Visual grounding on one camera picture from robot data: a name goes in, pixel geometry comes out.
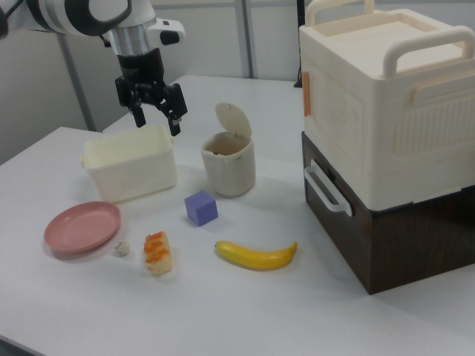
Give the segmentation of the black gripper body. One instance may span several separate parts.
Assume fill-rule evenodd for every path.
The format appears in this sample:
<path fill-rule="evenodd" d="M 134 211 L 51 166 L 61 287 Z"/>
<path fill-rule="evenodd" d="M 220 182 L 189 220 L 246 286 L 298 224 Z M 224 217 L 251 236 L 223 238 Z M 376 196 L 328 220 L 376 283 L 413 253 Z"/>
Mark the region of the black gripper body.
<path fill-rule="evenodd" d="M 136 56 L 118 56 L 119 66 L 124 79 L 135 85 L 142 103 L 157 105 L 161 100 L 164 68 L 160 50 Z"/>

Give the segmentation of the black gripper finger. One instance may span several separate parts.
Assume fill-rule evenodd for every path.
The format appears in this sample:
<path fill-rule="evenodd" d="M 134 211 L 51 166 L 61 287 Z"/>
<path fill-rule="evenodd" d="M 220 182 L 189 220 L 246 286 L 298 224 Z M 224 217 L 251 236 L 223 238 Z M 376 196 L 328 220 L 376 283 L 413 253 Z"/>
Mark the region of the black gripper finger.
<path fill-rule="evenodd" d="M 182 117 L 187 113 L 182 89 L 177 83 L 166 85 L 163 87 L 161 95 L 157 109 L 167 118 L 170 134 L 177 136 L 181 132 L 180 123 Z"/>
<path fill-rule="evenodd" d="M 127 82 L 123 76 L 115 80 L 119 104 L 127 108 L 133 115 L 135 124 L 141 128 L 146 124 L 145 115 L 141 108 L 142 100 L 135 85 Z"/>

